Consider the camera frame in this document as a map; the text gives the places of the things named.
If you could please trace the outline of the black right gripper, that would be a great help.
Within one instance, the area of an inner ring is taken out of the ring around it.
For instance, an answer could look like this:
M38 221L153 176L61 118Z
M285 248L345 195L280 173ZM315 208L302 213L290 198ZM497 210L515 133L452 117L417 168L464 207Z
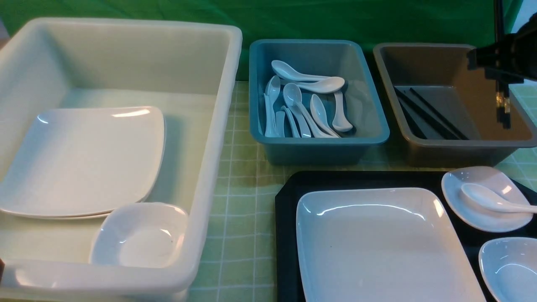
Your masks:
M470 50L468 70L485 70L485 78L496 80L502 74L506 84L536 80L537 76L537 19L533 14L516 33L504 34L500 42Z

